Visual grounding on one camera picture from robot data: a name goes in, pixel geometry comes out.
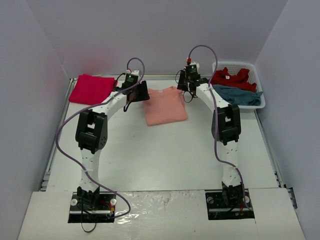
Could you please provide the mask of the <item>salmon pink t-shirt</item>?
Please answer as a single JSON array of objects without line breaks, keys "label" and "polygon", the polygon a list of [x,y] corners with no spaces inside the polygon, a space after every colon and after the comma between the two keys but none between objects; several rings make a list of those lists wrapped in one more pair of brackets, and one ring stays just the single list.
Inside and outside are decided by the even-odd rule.
[{"label": "salmon pink t-shirt", "polygon": [[148,126],[185,121],[184,92],[174,86],[164,89],[148,89],[149,100],[143,102],[145,121]]}]

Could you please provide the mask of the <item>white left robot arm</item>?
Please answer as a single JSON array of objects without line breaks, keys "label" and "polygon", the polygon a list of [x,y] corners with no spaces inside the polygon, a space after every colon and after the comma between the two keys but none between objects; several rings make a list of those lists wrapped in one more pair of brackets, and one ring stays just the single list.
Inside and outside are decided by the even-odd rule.
[{"label": "white left robot arm", "polygon": [[79,114],[75,140],[81,152],[83,169],[77,188],[77,196],[89,209],[101,203],[99,162],[102,149],[108,139],[108,121],[119,110],[126,112],[131,103],[149,100],[147,82],[141,80],[140,70],[127,70],[120,87],[115,86],[104,105],[96,106]]}]

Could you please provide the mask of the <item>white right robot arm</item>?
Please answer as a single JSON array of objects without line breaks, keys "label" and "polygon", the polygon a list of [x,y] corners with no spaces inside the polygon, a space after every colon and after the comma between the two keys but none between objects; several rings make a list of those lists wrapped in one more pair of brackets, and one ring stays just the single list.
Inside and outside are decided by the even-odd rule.
[{"label": "white right robot arm", "polygon": [[177,88],[199,98],[212,111],[211,132],[214,154],[222,164],[222,202],[229,207],[243,198],[243,179],[238,167],[238,141],[241,134],[240,109],[224,100],[198,73],[197,62],[180,71]]}]

